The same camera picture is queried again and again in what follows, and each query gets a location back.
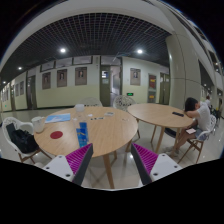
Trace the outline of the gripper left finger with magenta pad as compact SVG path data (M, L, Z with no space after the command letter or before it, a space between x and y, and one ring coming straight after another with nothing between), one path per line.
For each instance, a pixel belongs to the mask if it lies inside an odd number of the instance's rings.
M43 170L81 186L92 155L93 144L90 143L66 156L56 156Z

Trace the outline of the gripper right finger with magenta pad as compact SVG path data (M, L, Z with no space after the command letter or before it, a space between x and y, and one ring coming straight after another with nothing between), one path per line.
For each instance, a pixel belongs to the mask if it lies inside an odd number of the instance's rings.
M182 169L167 154L156 154L135 143L131 145L131 154L143 185L148 185Z

